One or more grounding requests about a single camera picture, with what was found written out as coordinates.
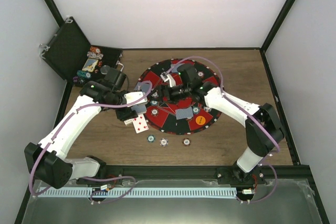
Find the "clear acrylic dealer button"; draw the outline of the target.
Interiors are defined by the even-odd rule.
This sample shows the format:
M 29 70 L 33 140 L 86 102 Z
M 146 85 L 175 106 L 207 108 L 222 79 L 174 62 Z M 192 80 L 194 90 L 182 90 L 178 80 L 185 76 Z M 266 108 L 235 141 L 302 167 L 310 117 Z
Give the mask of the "clear acrylic dealer button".
M 104 65 L 104 66 L 101 67 L 100 72 L 102 74 L 107 74 L 109 72 L 109 70 L 110 70 L 110 66 Z

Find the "card dealt seat one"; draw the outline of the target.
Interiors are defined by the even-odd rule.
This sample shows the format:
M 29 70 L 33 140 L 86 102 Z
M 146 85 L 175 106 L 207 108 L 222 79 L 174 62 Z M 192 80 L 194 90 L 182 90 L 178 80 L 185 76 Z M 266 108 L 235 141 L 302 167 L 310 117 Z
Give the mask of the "card dealt seat one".
M 175 115 L 177 120 L 188 119 L 193 117 L 193 109 L 191 107 L 185 109 L 175 110 Z

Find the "five of diamonds card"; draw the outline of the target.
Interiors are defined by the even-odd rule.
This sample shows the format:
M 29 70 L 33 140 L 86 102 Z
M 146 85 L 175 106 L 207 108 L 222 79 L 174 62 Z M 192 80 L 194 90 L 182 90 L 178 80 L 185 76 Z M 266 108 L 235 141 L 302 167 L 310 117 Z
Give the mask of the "five of diamonds card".
M 136 134 L 147 131 L 149 129 L 146 119 L 143 114 L 138 115 L 132 121 Z

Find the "blue orange 10 chip stack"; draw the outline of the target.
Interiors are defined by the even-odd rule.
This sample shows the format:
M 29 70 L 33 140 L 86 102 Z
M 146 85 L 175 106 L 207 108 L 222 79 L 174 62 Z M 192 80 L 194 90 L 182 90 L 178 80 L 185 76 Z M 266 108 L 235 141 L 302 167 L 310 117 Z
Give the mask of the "blue orange 10 chip stack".
M 160 145 L 162 146 L 162 147 L 166 147 L 167 145 L 168 145 L 168 139 L 166 139 L 166 138 L 162 138 L 162 139 L 160 139 Z

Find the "orange big blind button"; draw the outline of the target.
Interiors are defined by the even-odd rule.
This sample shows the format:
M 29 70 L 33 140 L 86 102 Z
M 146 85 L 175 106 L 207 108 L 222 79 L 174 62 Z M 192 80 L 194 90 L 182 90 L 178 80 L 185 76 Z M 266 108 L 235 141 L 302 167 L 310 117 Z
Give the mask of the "orange big blind button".
M 203 116 L 197 116 L 195 122 L 197 125 L 204 125 L 206 123 L 206 118 Z

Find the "50 chips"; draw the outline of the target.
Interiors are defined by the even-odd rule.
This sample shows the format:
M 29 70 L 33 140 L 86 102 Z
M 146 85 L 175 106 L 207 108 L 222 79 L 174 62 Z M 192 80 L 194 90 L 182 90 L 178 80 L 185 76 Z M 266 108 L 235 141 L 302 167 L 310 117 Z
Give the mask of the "50 chips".
M 155 100 L 152 100 L 151 101 L 151 105 L 152 106 L 158 106 L 159 102 L 158 101 L 155 101 Z

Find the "black poker chip case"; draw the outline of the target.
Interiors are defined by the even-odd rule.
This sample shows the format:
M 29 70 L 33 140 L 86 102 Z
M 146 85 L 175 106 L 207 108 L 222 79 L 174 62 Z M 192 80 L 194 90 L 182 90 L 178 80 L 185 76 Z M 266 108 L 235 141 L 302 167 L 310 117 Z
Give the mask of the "black poker chip case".
M 110 68 L 117 66 L 116 63 L 122 56 L 122 49 L 91 44 L 75 19 L 68 17 L 50 42 L 40 45 L 40 57 L 62 79 L 74 85 L 72 79 L 77 75 L 78 70 L 82 70 L 91 46 L 100 48 L 103 58 L 99 61 L 102 61 L 102 66 L 107 65 Z M 86 83 L 103 79 L 106 76 L 100 72 L 101 67 L 96 65 L 95 70 L 99 72 L 95 73 L 95 70 L 91 72 L 91 78 L 86 79 Z

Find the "blue green 50 chip stack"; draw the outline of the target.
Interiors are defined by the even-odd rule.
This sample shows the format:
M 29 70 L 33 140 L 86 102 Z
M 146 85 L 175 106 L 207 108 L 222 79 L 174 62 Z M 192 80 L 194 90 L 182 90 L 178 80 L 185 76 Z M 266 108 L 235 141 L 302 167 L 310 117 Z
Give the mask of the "blue green 50 chip stack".
M 155 136 L 154 136 L 154 135 L 149 135 L 149 136 L 147 137 L 147 141 L 148 141 L 149 143 L 153 143 L 153 142 L 155 141 Z

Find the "red chips seat two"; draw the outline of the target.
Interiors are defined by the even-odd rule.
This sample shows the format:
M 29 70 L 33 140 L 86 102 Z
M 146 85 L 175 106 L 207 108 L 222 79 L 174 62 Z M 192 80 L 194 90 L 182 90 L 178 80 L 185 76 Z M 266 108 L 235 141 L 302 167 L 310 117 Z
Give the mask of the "red chips seat two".
M 152 110 L 151 110 L 151 114 L 152 114 L 153 116 L 158 116 L 159 112 L 158 112 L 157 109 L 152 109 Z

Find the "50 chips mat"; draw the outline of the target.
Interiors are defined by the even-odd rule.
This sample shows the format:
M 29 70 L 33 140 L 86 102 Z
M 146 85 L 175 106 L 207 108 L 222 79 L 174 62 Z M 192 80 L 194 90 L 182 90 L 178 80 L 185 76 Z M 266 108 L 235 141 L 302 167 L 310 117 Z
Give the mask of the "50 chips mat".
M 194 114 L 199 114 L 199 108 L 198 107 L 193 107 L 193 113 Z

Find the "red brown chip stack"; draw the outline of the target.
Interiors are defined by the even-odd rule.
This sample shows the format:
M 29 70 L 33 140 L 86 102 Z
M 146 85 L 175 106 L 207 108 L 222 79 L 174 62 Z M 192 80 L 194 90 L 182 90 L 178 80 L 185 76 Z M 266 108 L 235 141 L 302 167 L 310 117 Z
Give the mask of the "red brown chip stack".
M 184 138 L 184 139 L 182 140 L 182 143 L 183 143 L 184 146 L 190 146 L 191 141 L 190 141 L 188 138 Z

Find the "10 chips mat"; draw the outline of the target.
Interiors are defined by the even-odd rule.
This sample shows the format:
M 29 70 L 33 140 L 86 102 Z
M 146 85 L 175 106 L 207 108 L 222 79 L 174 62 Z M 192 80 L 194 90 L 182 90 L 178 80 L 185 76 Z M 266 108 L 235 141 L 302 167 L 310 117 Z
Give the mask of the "10 chips mat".
M 204 110 L 205 110 L 206 112 L 209 112 L 209 111 L 211 111 L 211 108 L 208 107 L 208 106 L 206 106 L 206 107 L 204 108 Z

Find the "light blue slotted strip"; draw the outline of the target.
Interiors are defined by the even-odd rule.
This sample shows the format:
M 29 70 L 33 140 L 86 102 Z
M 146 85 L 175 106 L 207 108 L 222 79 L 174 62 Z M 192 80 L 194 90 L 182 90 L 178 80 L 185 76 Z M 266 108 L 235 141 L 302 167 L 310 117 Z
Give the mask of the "light blue slotted strip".
M 49 189 L 39 195 L 40 197 L 72 197 L 72 198 L 219 198 L 235 199 L 236 188 L 210 187 L 210 188 L 114 188 L 111 191 L 96 192 L 89 187 L 64 187 L 61 189 Z

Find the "card dealt seat four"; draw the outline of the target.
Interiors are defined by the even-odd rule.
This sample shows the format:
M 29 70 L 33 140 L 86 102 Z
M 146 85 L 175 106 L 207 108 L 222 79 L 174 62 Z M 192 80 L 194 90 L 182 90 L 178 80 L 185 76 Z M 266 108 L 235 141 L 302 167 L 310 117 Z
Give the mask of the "card dealt seat four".
M 149 90 L 151 90 L 150 88 L 150 84 L 149 83 L 143 83 L 143 82 L 138 82 L 134 89 L 134 91 L 142 91 L 144 93 L 147 93 Z

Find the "red chips seat seven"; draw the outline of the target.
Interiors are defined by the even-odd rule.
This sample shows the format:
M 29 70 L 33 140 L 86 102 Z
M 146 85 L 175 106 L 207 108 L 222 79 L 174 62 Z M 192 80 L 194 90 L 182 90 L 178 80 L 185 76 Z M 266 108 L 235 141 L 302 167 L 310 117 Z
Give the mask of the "red chips seat seven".
M 203 77 L 204 77 L 204 73 L 201 72 L 201 71 L 199 71 L 197 74 L 198 74 L 198 76 L 199 76 L 200 78 L 203 78 Z

